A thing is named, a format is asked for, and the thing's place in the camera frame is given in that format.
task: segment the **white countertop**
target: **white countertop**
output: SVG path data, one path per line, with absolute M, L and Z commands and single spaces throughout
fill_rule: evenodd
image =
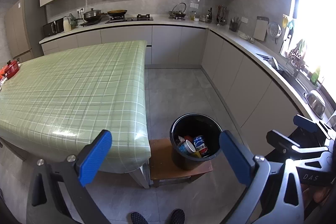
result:
M 67 33 L 59 33 L 53 35 L 51 37 L 46 37 L 40 41 L 40 44 L 46 43 L 51 40 L 55 40 L 57 38 L 68 36 L 84 31 L 95 30 L 95 29 L 103 29 L 110 27 L 118 27 L 118 26 L 127 26 L 127 25 L 180 25 L 180 26 L 189 26 L 189 27 L 198 27 L 204 29 L 210 29 L 215 32 L 219 36 L 228 40 L 234 46 L 239 48 L 242 52 L 248 55 L 251 59 L 253 59 L 260 67 L 262 67 L 273 79 L 276 81 L 288 94 L 288 96 L 293 100 L 302 114 L 313 121 L 319 121 L 314 112 L 310 109 L 308 104 L 306 104 L 300 95 L 294 90 L 294 88 L 277 72 L 275 71 L 270 64 L 264 61 L 257 54 L 273 56 L 278 59 L 278 55 L 268 49 L 266 46 L 261 44 L 260 42 L 255 42 L 254 44 L 249 43 L 248 41 L 242 39 L 238 36 L 237 33 L 234 33 L 228 29 L 228 25 L 226 26 L 217 26 L 214 23 L 203 23 L 203 22 L 195 22 L 191 20 L 175 20 L 169 19 L 168 15 L 153 15 L 153 21 L 128 21 L 128 22 L 115 22 L 106 24 L 107 20 L 102 20 L 99 24 L 91 25 L 87 27 L 77 26 Z M 328 119 L 326 115 L 324 115 L 323 120 L 326 122 Z

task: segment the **black trash can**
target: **black trash can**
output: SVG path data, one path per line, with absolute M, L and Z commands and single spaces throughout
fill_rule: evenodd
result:
M 192 170 L 206 160 L 211 160 L 220 153 L 219 135 L 222 129 L 212 118 L 197 113 L 185 114 L 179 117 L 171 126 L 170 141 L 173 146 L 172 160 L 176 166 L 184 170 Z M 196 158 L 182 153 L 176 142 L 179 136 L 191 136 L 192 138 L 202 135 L 210 155 L 204 158 Z

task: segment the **green plaid tablecloth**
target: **green plaid tablecloth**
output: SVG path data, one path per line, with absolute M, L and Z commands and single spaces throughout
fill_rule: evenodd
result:
M 102 129 L 112 147 L 100 170 L 127 173 L 151 156 L 144 93 L 146 41 L 57 52 L 22 64 L 0 91 L 0 136 L 64 160 Z

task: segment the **microwave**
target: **microwave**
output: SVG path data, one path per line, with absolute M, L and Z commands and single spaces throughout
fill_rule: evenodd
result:
M 50 37 L 63 31 L 63 18 L 60 18 L 43 26 L 44 37 Z

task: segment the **black shoe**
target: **black shoe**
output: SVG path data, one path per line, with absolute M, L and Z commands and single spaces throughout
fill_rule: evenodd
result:
M 145 218 L 138 212 L 131 213 L 131 220 L 133 224 L 148 224 Z
M 184 224 L 184 211 L 175 209 L 171 215 L 170 224 Z

